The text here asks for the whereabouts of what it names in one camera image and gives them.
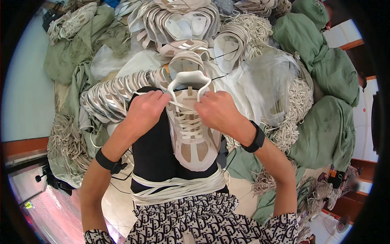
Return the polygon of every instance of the black wristband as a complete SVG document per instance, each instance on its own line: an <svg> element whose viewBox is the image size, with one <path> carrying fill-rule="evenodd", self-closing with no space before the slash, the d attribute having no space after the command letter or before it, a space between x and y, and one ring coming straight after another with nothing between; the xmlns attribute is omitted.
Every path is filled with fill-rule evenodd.
<svg viewBox="0 0 390 244"><path fill-rule="evenodd" d="M259 148L263 146L265 135L264 132L260 129L260 127L255 122L253 122L252 120L250 120L250 122L256 128L255 139L253 140L250 146L246 147L242 145L242 147L245 151L249 153L254 153L255 151L257 151Z"/></svg>
<svg viewBox="0 0 390 244"><path fill-rule="evenodd" d="M122 164L122 158L118 162L112 162L101 152L101 148L95 155L96 161L105 169L108 169L112 175L119 173L122 169L127 166L127 163Z"/></svg>

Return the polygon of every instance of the green sack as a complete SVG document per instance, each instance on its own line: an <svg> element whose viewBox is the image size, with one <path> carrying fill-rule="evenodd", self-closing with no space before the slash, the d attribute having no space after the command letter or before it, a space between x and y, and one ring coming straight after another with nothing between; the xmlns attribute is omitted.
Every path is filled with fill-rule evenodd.
<svg viewBox="0 0 390 244"><path fill-rule="evenodd" d="M325 95L359 104L358 74L348 55L340 48L330 48L323 59L313 64L312 77Z"/></svg>
<svg viewBox="0 0 390 244"><path fill-rule="evenodd" d="M272 31L283 51L299 53L309 73L313 70L313 63L321 60L329 49L325 37L304 14L288 13L280 17Z"/></svg>
<svg viewBox="0 0 390 244"><path fill-rule="evenodd" d="M318 0L295 0L291 5L291 12L306 15L321 30L329 22L325 6Z"/></svg>
<svg viewBox="0 0 390 244"><path fill-rule="evenodd" d="M288 157L308 169L333 164L345 171L355 148L352 107L341 99L325 96L309 110L298 125L299 138Z"/></svg>

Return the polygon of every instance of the beige shoe part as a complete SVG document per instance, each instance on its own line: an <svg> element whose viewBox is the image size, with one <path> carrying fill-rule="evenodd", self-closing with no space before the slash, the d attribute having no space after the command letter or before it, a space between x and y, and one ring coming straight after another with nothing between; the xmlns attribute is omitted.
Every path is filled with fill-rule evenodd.
<svg viewBox="0 0 390 244"><path fill-rule="evenodd" d="M207 44L201 40L182 40L174 41L160 49L160 54L163 57L175 57L182 51L193 51L198 54L203 61L208 62L210 59L210 53L207 48Z"/></svg>

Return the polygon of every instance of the white sneaker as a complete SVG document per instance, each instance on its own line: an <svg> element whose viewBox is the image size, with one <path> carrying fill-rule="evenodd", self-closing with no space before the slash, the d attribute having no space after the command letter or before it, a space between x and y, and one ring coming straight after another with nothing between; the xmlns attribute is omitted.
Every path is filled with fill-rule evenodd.
<svg viewBox="0 0 390 244"><path fill-rule="evenodd" d="M89 11L88 9L72 14L72 17L62 24L60 29L61 38L66 38L68 41L72 40L78 31L93 19L94 16L95 12Z"/></svg>
<svg viewBox="0 0 390 244"><path fill-rule="evenodd" d="M167 89L172 96L166 110L174 154L180 164L191 171L207 170L221 145L221 133L202 124L194 109L195 102L207 91L215 92L215 88L201 71L178 73Z"/></svg>

